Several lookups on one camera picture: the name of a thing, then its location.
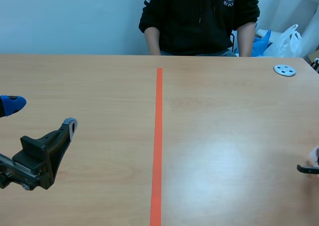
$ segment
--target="orange tape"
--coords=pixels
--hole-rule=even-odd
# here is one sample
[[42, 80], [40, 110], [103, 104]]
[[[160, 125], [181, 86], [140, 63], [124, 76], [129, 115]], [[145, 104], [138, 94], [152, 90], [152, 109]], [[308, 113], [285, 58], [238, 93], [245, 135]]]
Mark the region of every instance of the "orange tape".
[[155, 136], [150, 226], [161, 226], [161, 166], [163, 134], [163, 69], [157, 70]]

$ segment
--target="plastic bag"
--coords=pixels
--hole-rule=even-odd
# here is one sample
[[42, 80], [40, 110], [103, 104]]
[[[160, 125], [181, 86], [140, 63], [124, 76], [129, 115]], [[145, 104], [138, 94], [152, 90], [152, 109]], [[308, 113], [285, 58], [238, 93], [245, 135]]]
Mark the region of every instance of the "plastic bag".
[[296, 31], [295, 24], [287, 29], [271, 46], [264, 52], [269, 57], [301, 57], [302, 37]]
[[251, 53], [252, 57], [260, 57], [264, 56], [264, 52], [268, 47], [268, 42], [270, 39], [271, 30], [267, 32], [264, 38], [255, 38], [254, 44], [253, 44], [253, 51]]

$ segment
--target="metal disc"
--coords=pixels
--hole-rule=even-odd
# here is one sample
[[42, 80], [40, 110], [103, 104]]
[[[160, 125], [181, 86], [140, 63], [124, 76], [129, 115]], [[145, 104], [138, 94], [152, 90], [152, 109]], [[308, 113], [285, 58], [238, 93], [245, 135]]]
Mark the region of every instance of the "metal disc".
[[296, 70], [288, 65], [275, 65], [274, 71], [284, 76], [294, 76], [296, 74]]

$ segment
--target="metal screw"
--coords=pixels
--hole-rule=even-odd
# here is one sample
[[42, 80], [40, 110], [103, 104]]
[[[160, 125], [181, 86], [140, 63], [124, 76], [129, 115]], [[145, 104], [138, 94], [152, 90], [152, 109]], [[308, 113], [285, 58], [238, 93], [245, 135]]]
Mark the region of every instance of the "metal screw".
[[30, 186], [25, 184], [25, 183], [22, 183], [22, 188], [24, 188], [25, 190], [30, 190]]

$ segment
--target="wall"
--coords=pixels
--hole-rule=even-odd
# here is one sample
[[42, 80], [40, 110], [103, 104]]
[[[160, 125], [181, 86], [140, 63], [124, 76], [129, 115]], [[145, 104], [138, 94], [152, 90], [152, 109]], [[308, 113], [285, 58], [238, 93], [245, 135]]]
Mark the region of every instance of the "wall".
[[313, 18], [317, 5], [309, 0], [260, 0], [262, 14], [258, 19], [258, 28], [284, 32], [297, 23], [302, 34]]
[[[147, 54], [144, 0], [0, 0], [0, 53]], [[316, 4], [260, 0], [258, 28], [302, 33]]]

